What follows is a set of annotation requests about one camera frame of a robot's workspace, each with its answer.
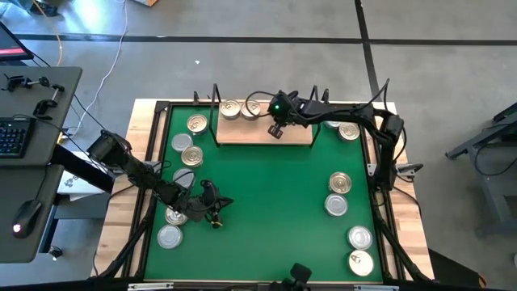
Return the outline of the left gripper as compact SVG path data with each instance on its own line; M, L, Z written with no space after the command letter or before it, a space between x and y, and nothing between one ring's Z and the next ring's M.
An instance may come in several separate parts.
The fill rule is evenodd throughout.
M220 204L232 204L233 199L215 194L184 197L181 200L183 212L193 221L200 222L203 218L208 222L220 222Z

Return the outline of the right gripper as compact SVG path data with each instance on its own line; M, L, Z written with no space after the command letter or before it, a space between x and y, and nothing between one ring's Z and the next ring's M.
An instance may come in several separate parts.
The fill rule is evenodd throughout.
M275 139L280 139L284 133L282 124L309 124L308 118L303 113L308 103L308 99L298 96L298 91L290 93L278 91L275 93L271 98L267 112L277 124L270 126L267 132Z

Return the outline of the blue salmon can gold lid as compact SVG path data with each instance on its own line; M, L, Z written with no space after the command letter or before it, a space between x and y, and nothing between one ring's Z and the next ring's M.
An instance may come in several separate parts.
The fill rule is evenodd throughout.
M194 114L187 119L187 129L193 135L202 135L208 127L208 119L202 114Z
M202 149L196 145L187 147L181 153L181 160L188 167L199 167L203 163L204 153Z
M337 194L347 194L352 187L352 181L349 175L344 172L337 171L329 178L329 189Z
M359 135L360 130L356 123L342 122L338 127L338 136L343 141L354 141Z
M165 211L165 219L168 224L181 226L188 221L188 217L172 208L167 207Z
M241 104L235 99L223 100L219 111L226 120L236 120L240 116Z
M257 120L260 117L261 105L254 99L249 99L241 105L241 115L245 120Z
M374 268L373 258L366 251L361 250L350 253L348 265L357 276L368 276Z

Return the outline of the green table mat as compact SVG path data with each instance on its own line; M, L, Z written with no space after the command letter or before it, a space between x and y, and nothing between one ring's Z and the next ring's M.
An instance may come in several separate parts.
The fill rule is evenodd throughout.
M221 212L222 226L189 221L183 240L164 249L149 244L146 280L283 280L294 263L317 282L352 282L348 230L374 226L361 140L342 141L322 128L312 146L220 145L205 133L194 137L204 153L194 169L233 203ZM341 217L325 209L330 176L350 176Z

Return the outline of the black rounded device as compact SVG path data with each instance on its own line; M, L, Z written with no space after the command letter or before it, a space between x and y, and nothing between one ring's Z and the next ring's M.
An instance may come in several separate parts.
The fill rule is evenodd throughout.
M306 266L294 263L290 270L290 277L280 283L280 291L311 291L307 285L312 271Z

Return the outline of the black desk support beam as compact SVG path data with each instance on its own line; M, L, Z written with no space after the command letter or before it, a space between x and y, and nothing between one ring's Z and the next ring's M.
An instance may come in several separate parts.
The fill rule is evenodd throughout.
M69 173L105 192L111 193L113 189L114 179L109 174L80 159L61 145L55 146L50 163L62 165Z

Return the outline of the white printed box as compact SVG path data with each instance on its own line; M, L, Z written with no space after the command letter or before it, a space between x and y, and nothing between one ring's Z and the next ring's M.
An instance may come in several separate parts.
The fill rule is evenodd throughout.
M85 161L89 165L95 167L98 170L101 170L104 174L107 173L107 168L100 165L97 162L92 162L86 154L80 151L73 151L73 154ZM79 178L76 175L69 173L68 171L64 171L61 176L61 181L59 183L59 187L57 189L57 194L63 196L69 196L71 201L79 200L88 196L103 194L104 190L93 186L92 184L86 182L84 179Z

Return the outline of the dark grey desk top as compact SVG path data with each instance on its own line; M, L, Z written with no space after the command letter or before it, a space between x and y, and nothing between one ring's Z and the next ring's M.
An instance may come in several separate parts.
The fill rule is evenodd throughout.
M0 264L30 263L40 247L64 167L59 165L0 170ZM13 225L23 203L38 200L40 210L31 233L14 236Z
M50 86L35 85L31 89L18 87L12 92L6 91L7 79L18 75L30 78L34 82L40 77L46 77L52 85L63 86L64 90L57 94ZM0 66L0 118L32 117L36 105L41 100L55 97L57 101L56 107L46 111L51 120L34 123L24 156L0 158L0 167L38 167L50 162L60 128L64 124L81 76L82 69L74 66Z

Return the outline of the black computer mouse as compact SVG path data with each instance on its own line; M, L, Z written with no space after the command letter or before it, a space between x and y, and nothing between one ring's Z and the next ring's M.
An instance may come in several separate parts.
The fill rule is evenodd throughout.
M35 228L42 203L27 200L21 204L12 222L12 234L15 238L26 238Z

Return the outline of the black desk clamp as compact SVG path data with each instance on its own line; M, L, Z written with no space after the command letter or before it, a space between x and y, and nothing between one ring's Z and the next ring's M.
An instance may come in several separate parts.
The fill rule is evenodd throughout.
M57 107L57 96L65 91L65 88L62 85L53 84L52 89L54 89L54 93L51 99L43 99L37 103L32 115L40 120L51 120L52 117L47 113L50 108Z
M6 85L2 88L2 91L13 92L18 87L31 89L35 85L50 87L50 82L45 76L39 77L37 81L32 81L29 77L25 77L23 75L12 77L5 75L5 77Z

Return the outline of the black keyboard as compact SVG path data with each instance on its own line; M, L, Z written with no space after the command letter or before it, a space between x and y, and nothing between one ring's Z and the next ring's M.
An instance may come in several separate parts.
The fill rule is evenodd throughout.
M22 158L35 121L30 117L0 117L0 158Z

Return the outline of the grey metal stand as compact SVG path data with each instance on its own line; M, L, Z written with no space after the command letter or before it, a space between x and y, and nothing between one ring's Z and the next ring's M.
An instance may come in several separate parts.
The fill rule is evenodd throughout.
M493 218L477 228L476 235L517 233L517 214L512 213L508 201L517 200L517 103L496 114L490 126L445 156L453 160L463 154L473 165Z

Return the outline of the black monitor red glow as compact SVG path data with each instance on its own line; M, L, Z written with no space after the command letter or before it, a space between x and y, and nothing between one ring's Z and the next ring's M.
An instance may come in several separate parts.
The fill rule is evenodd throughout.
M0 62L32 60L34 54L0 21Z

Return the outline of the wooden shelf black metal frame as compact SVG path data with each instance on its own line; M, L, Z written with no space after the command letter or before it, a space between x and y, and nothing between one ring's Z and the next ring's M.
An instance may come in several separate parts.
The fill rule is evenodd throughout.
M235 99L241 105L252 99ZM284 132L280 139L275 139L267 130L274 125L273 118L268 114L268 102L257 100L261 105L260 117L257 120L245 120L241 113L236 120L226 120L219 111L223 100L217 84L212 87L209 97L210 112L208 115L208 130L217 146L221 145L285 145L285 146L309 146L312 147L317 140L322 127L310 125L287 126L282 128Z

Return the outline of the grey metal clamp bracket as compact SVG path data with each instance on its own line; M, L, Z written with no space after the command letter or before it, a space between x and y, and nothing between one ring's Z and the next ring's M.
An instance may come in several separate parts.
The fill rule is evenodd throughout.
M423 168L421 163L397 164L397 174L402 177L414 178L415 174Z

